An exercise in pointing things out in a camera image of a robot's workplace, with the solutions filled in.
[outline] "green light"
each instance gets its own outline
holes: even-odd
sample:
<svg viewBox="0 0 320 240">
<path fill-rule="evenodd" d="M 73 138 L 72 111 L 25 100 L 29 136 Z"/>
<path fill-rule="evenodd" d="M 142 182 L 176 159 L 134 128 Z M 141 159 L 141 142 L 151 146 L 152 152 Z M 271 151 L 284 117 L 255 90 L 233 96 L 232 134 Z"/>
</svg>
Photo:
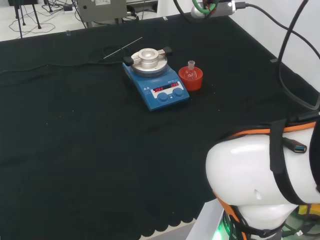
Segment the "green light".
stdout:
<svg viewBox="0 0 320 240">
<path fill-rule="evenodd" d="M 213 235 L 213 238 L 212 240 L 223 240 L 222 239 L 222 236 L 221 236 L 221 233 L 219 231 L 216 231 Z"/>
</svg>

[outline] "white floor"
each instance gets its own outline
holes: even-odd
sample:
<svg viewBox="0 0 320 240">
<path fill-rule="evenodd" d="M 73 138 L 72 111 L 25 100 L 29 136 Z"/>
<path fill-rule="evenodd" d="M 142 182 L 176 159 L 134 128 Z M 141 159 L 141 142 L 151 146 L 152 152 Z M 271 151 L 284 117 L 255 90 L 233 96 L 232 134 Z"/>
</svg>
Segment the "white floor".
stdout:
<svg viewBox="0 0 320 240">
<path fill-rule="evenodd" d="M 64 11 L 62 10 L 50 15 L 46 10 L 42 8 L 42 5 L 43 5 L 43 0 L 40 0 L 39 4 L 35 5 L 35 9 L 38 12 L 37 15 L 39 18 L 39 22 L 41 23 L 42 29 L 38 29 L 38 25 L 34 22 L 36 21 L 36 17 L 35 17 L 32 5 L 26 5 L 25 8 L 22 7 L 23 14 L 25 15 L 27 12 L 29 15 L 29 16 L 27 15 L 24 16 L 24 21 L 26 23 L 25 26 L 22 25 L 22 19 L 20 20 L 21 29 L 23 32 L 25 32 L 25 33 L 22 33 L 23 38 L 44 35 L 44 34 L 65 32 L 67 30 L 72 31 L 72 30 L 84 28 L 84 25 L 76 19 L 74 13 L 65 14 Z M 143 14 L 143 19 L 145 20 L 145 19 L 155 18 L 156 16 L 157 16 L 157 13 L 155 12 L 145 11 Z M 16 14 L 15 14 L 14 7 L 0 6 L 0 41 L 7 41 L 7 40 L 13 40 L 13 39 L 19 39 L 19 38 L 20 38 L 19 25 L 18 25 L 18 21 L 16 21 Z"/>
</svg>

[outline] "black tablecloth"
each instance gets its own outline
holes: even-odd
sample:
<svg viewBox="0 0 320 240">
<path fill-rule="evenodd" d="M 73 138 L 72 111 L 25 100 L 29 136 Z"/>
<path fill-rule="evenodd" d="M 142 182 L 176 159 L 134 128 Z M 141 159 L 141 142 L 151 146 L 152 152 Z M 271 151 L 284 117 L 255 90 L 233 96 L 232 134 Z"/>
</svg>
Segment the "black tablecloth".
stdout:
<svg viewBox="0 0 320 240">
<path fill-rule="evenodd" d="M 203 70 L 190 101 L 149 112 L 121 64 L 0 75 L 1 240 L 137 240 L 190 222 L 214 198 L 205 162 L 216 140 L 305 112 L 279 88 L 275 57 L 228 17 L 1 42 L 0 72 L 98 61 L 104 47 L 139 37 L 132 53 L 170 46 L 175 71 L 189 60 Z M 299 76 L 284 78 L 314 99 Z"/>
</svg>

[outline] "white wall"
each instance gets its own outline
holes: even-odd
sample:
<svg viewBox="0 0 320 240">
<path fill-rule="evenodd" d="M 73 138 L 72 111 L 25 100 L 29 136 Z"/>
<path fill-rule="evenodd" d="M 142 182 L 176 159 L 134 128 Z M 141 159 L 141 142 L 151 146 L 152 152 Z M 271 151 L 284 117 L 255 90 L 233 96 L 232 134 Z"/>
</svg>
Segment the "white wall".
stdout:
<svg viewBox="0 0 320 240">
<path fill-rule="evenodd" d="M 9 6 L 8 0 L 0 0 L 0 8 Z"/>
<path fill-rule="evenodd" d="M 190 12 L 192 0 L 179 0 L 178 2 L 185 12 Z M 302 0 L 246 0 L 245 2 L 263 8 L 277 21 L 288 27 Z M 173 0 L 159 0 L 159 6 L 159 15 L 179 14 Z M 294 28 L 296 32 L 308 39 L 318 52 L 320 52 L 319 11 L 320 0 L 310 0 Z M 271 53 L 275 56 L 279 55 L 286 34 L 284 29 L 251 7 L 238 10 L 231 18 Z M 298 37 L 291 35 L 283 62 L 320 92 L 320 60 Z"/>
</svg>

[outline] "black cable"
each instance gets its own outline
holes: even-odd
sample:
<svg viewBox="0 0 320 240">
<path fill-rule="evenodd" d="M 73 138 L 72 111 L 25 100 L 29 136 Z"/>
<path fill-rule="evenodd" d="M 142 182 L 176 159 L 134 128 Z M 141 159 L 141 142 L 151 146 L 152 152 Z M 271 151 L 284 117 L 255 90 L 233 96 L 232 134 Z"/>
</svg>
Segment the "black cable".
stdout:
<svg viewBox="0 0 320 240">
<path fill-rule="evenodd" d="M 307 205 L 306 214 L 304 216 L 304 219 L 303 219 L 302 224 L 300 225 L 300 227 L 298 227 L 297 229 L 294 229 L 292 227 L 289 228 L 289 227 L 286 226 L 290 230 L 289 231 L 283 231 L 282 232 L 282 237 L 286 238 L 286 237 L 292 236 L 295 233 L 299 232 L 306 225 L 306 222 L 308 221 L 308 217 L 310 215 L 310 211 L 311 211 L 311 204 L 308 204 Z"/>
<path fill-rule="evenodd" d="M 96 22 L 96 21 L 94 21 L 94 23 L 95 23 L 95 24 L 98 24 L 98 25 L 111 25 L 111 24 L 109 24 L 109 23 L 102 23 L 102 22 Z"/>
<path fill-rule="evenodd" d="M 286 85 L 284 84 L 282 78 L 281 78 L 281 63 L 282 63 L 282 58 L 284 56 L 284 53 L 285 53 L 285 50 L 286 50 L 286 47 L 287 47 L 287 44 L 288 44 L 288 41 L 289 41 L 289 37 L 291 35 L 291 33 L 293 32 L 293 29 L 296 25 L 296 22 L 301 14 L 301 12 L 303 11 L 303 9 L 305 8 L 306 4 L 308 3 L 309 0 L 303 0 L 303 2 L 301 3 L 300 7 L 298 8 L 296 14 L 294 15 L 293 19 L 292 19 L 292 22 L 288 28 L 288 31 L 286 32 L 286 35 L 284 37 L 284 40 L 283 40 L 283 43 L 282 43 L 282 47 L 281 47 L 281 50 L 280 50 L 280 53 L 279 53 L 279 57 L 278 57 L 278 60 L 277 60 L 277 63 L 276 63 L 276 77 L 277 77 L 277 80 L 278 82 L 280 83 L 280 85 L 283 87 L 284 89 L 284 92 L 292 99 L 294 100 L 296 103 L 304 106 L 305 108 L 308 108 L 310 110 L 317 110 L 319 107 L 320 107 L 320 94 L 318 95 L 318 99 L 316 101 L 316 104 L 315 106 L 305 102 L 304 100 L 300 99 L 299 97 L 297 97 L 296 95 L 294 95 L 287 87 Z"/>
<path fill-rule="evenodd" d="M 235 4 L 235 8 L 236 9 L 245 9 L 246 7 L 252 7 L 255 8 L 259 11 L 261 11 L 263 14 L 265 14 L 268 18 L 270 18 L 275 24 L 277 24 L 278 26 L 280 26 L 281 28 L 287 30 L 286 35 L 284 37 L 282 46 L 281 46 L 281 50 L 279 53 L 279 57 L 276 63 L 276 78 L 278 80 L 278 82 L 280 83 L 280 85 L 282 86 L 282 88 L 284 89 L 284 92 L 286 93 L 287 96 L 289 96 L 292 100 L 294 100 L 296 103 L 304 106 L 305 108 L 308 108 L 310 110 L 317 110 L 320 107 L 320 94 L 318 96 L 318 99 L 316 101 L 315 106 L 305 102 L 304 100 L 300 99 L 299 97 L 297 97 L 296 95 L 294 95 L 284 84 L 282 77 L 281 77 L 281 64 L 282 64 L 282 58 L 284 56 L 288 41 L 289 41 L 289 37 L 291 35 L 291 33 L 293 33 L 294 35 L 298 36 L 300 39 L 302 39 L 313 51 L 314 53 L 317 55 L 317 57 L 320 59 L 320 54 L 317 51 L 317 49 L 303 36 L 301 36 L 299 33 L 295 32 L 293 29 L 296 25 L 296 22 L 301 14 L 301 12 L 303 11 L 303 9 L 305 8 L 306 4 L 308 3 L 309 0 L 303 0 L 303 2 L 301 3 L 300 7 L 298 8 L 298 10 L 296 11 L 291 24 L 289 27 L 286 27 L 284 25 L 282 25 L 281 23 L 279 23 L 278 21 L 276 21 L 270 14 L 268 14 L 265 10 L 263 10 L 262 8 L 253 5 L 253 4 L 249 4 L 249 3 L 245 3 L 245 2 L 237 2 Z"/>
<path fill-rule="evenodd" d="M 178 1 L 177 1 L 177 0 L 173 0 L 173 2 L 174 2 L 174 5 L 175 5 L 176 9 L 178 9 L 180 15 L 181 15 L 185 20 L 187 20 L 188 23 L 190 23 L 190 24 L 193 23 L 192 21 L 189 20 L 189 18 L 186 17 L 186 15 L 185 15 L 184 11 L 181 9 Z"/>
<path fill-rule="evenodd" d="M 309 204 L 307 207 L 308 207 L 307 208 L 307 213 L 303 217 L 303 222 L 302 222 L 301 226 L 298 229 L 294 229 L 293 227 L 289 226 L 288 224 L 284 224 L 284 226 L 286 228 L 290 229 L 291 233 L 293 233 L 293 234 L 295 234 L 295 233 L 297 233 L 297 232 L 299 232 L 301 230 L 304 236 L 307 236 L 307 237 L 319 237 L 320 233 L 308 233 L 317 224 L 317 222 L 313 222 L 310 225 L 306 225 L 306 223 L 309 221 L 308 217 L 311 215 L 310 214 L 311 205 Z M 285 231 L 284 233 L 286 233 L 286 237 L 290 236 L 289 235 L 290 231 Z"/>
<path fill-rule="evenodd" d="M 257 10 L 259 10 L 260 12 L 262 12 L 264 15 L 266 15 L 269 19 L 271 19 L 275 24 L 277 24 L 279 27 L 285 29 L 285 30 L 289 30 L 288 27 L 282 25 L 280 22 L 278 22 L 277 20 L 275 20 L 269 13 L 267 13 L 265 10 L 263 10 L 261 7 L 253 5 L 253 4 L 249 4 L 246 3 L 245 4 L 246 7 L 251 7 L 251 8 L 255 8 Z M 317 57 L 320 59 L 320 53 L 317 51 L 317 49 L 302 35 L 300 35 L 299 33 L 292 31 L 292 33 L 294 35 L 296 35 L 297 37 L 299 37 L 301 40 L 303 40 L 310 48 L 312 48 L 312 50 L 314 51 L 314 53 L 317 55 Z"/>
<path fill-rule="evenodd" d="M 53 66 L 53 67 L 80 67 L 80 66 L 87 66 L 87 65 L 102 65 L 102 66 L 110 66 L 114 64 L 121 64 L 123 61 L 114 61 L 114 62 L 87 62 L 87 63 L 80 63 L 80 64 L 54 64 L 54 63 L 48 63 L 48 64 L 42 64 L 35 67 L 30 67 L 26 69 L 21 70 L 4 70 L 0 72 L 0 75 L 5 73 L 21 73 L 21 72 L 29 72 L 32 70 L 37 70 L 43 67 Z"/>
<path fill-rule="evenodd" d="M 24 14 L 23 16 L 28 16 L 29 18 L 31 18 L 31 19 L 34 21 L 34 23 L 38 24 L 37 22 L 35 22 L 35 20 L 34 20 L 32 17 L 29 16 L 28 13 Z M 14 21 L 9 25 L 9 28 L 10 28 L 12 31 L 16 32 L 16 33 L 20 32 L 20 31 L 19 31 L 19 30 L 14 30 L 11 26 L 12 26 L 15 22 L 17 22 L 17 21 L 18 21 L 18 19 L 17 19 L 17 20 L 14 20 Z M 41 23 L 41 25 L 52 25 L 53 28 L 50 29 L 49 31 L 38 31 L 38 32 L 34 32 L 34 31 L 31 31 L 31 30 L 30 30 L 30 31 L 21 31 L 21 32 L 24 33 L 24 34 L 27 34 L 27 33 L 46 34 L 46 33 L 50 33 L 53 29 L 56 28 L 56 26 L 55 26 L 54 24 L 52 24 L 52 23 Z"/>
</svg>

